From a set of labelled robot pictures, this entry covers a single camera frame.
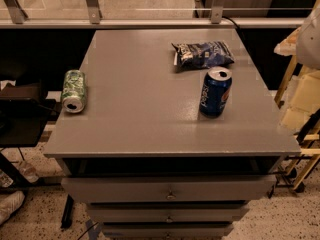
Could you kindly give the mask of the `blue pepsi can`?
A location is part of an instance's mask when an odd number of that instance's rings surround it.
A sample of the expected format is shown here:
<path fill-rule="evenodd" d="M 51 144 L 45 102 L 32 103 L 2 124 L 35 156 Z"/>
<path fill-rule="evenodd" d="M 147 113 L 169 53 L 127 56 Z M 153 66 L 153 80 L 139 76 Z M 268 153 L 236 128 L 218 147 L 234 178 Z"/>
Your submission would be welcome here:
<path fill-rule="evenodd" d="M 216 66 L 204 77 L 199 111 L 208 117 L 219 117 L 224 111 L 232 85 L 232 72 Z"/>

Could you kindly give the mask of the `green soda can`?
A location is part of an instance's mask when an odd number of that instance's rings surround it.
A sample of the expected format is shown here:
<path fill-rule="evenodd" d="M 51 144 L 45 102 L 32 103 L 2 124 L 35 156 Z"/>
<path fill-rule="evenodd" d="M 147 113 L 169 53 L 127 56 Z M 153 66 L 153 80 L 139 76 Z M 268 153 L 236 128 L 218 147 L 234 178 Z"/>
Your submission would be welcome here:
<path fill-rule="evenodd" d="M 80 113 L 87 100 L 85 74 L 80 70 L 69 70 L 65 73 L 61 103 L 68 113 Z"/>

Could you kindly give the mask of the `grey drawer cabinet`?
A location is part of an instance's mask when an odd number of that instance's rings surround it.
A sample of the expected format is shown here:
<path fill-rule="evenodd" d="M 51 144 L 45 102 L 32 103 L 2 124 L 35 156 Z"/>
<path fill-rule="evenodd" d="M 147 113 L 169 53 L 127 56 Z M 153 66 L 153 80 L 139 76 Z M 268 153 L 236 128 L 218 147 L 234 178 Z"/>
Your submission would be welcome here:
<path fill-rule="evenodd" d="M 235 58 L 230 97 L 218 118 L 199 111 L 204 72 L 182 72 L 174 64 L 173 44 L 210 40 L 225 41 Z M 88 85 L 86 107 L 79 114 L 62 113 L 45 148 L 46 155 L 62 166 L 64 178 L 275 177 L 277 165 L 299 150 L 294 137 L 280 126 L 273 98 L 231 29 L 99 31 L 82 70 Z M 82 203 L 88 207 L 249 201 Z"/>

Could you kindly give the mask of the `blue chip bag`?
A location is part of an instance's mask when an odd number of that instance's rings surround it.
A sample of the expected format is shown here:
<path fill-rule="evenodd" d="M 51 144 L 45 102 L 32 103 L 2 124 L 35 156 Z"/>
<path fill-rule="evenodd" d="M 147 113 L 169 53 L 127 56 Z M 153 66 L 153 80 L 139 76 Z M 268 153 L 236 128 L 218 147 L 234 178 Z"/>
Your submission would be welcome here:
<path fill-rule="evenodd" d="M 177 53 L 177 64 L 185 69 L 208 69 L 234 62 L 233 54 L 223 41 L 179 43 L 173 47 Z"/>

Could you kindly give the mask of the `top grey drawer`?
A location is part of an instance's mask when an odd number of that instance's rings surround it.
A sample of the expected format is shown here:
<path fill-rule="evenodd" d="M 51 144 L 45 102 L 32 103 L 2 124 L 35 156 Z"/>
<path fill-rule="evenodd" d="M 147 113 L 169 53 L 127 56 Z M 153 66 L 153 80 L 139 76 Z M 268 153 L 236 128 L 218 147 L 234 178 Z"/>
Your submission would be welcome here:
<path fill-rule="evenodd" d="M 84 203 L 237 201 L 262 197 L 273 175 L 204 177 L 64 178 L 62 186 Z"/>

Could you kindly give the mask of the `grey drawer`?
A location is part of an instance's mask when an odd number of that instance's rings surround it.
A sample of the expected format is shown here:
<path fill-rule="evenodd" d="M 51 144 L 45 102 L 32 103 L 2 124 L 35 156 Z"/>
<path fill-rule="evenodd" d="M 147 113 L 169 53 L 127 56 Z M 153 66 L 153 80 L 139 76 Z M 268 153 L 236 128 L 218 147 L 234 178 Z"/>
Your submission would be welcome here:
<path fill-rule="evenodd" d="M 64 178 L 62 186 L 84 203 L 237 201 L 262 197 L 273 175 L 204 177 Z"/>
<path fill-rule="evenodd" d="M 156 206 L 93 206 L 89 216 L 99 222 L 232 222 L 240 220 L 249 208 L 234 204 L 174 204 Z"/>
<path fill-rule="evenodd" d="M 233 230 L 231 224 L 118 224 L 104 225 L 110 238 L 222 237 Z"/>

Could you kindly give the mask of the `middle grey drawer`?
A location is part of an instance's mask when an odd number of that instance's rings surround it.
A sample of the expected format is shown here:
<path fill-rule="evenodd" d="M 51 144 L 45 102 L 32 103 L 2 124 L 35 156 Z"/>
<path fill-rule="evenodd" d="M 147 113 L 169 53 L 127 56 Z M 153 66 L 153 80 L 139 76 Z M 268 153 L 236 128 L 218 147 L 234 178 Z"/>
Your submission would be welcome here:
<path fill-rule="evenodd" d="M 93 206 L 89 216 L 99 222 L 232 222 L 240 220 L 249 208 L 234 204 L 174 204 L 156 206 Z"/>

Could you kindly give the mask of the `bottom grey drawer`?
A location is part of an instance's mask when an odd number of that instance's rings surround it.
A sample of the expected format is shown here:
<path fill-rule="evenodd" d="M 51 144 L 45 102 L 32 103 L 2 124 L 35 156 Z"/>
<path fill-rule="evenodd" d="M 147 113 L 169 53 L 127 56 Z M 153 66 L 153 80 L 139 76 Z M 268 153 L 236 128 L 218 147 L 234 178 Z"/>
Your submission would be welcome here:
<path fill-rule="evenodd" d="M 110 238 L 222 237 L 233 230 L 231 224 L 118 224 L 104 225 Z"/>

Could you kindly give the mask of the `black side table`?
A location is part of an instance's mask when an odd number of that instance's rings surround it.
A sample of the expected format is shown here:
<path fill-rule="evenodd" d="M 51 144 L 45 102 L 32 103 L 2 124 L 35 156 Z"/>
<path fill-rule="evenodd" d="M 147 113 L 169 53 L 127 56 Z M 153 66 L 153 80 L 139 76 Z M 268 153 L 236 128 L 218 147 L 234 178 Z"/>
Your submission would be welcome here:
<path fill-rule="evenodd" d="M 3 154 L 7 148 L 35 147 L 51 120 L 56 120 L 61 106 L 55 99 L 47 99 L 40 82 L 13 85 L 7 83 L 0 91 L 0 158 L 1 170 L 16 186 L 32 183 Z"/>

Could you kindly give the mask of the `clear plastic bottle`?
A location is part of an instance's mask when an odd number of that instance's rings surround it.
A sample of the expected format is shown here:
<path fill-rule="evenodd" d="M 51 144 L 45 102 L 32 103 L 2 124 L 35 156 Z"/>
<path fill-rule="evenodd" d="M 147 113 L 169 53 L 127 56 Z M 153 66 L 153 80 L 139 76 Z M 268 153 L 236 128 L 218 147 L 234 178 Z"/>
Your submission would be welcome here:
<path fill-rule="evenodd" d="M 39 179 L 35 167 L 26 161 L 18 164 L 18 170 L 29 183 L 36 183 Z"/>

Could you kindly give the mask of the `white shoe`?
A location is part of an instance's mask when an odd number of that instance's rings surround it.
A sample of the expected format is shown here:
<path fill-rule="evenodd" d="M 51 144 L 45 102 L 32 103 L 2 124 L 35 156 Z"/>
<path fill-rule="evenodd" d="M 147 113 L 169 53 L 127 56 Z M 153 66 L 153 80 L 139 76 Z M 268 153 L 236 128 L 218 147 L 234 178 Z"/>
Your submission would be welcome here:
<path fill-rule="evenodd" d="M 16 191 L 0 202 L 0 225 L 22 206 L 24 199 L 25 194 L 22 191 Z"/>

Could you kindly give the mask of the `metal railing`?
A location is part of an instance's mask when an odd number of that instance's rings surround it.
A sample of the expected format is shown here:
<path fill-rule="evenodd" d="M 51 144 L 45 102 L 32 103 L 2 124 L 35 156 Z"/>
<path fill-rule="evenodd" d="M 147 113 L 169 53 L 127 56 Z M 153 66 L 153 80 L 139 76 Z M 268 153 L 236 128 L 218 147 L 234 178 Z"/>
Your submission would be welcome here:
<path fill-rule="evenodd" d="M 128 26 L 204 26 L 236 23 L 245 28 L 294 28 L 303 18 L 231 17 L 225 0 L 197 8 L 193 0 L 1 0 L 3 28 L 108 29 Z"/>

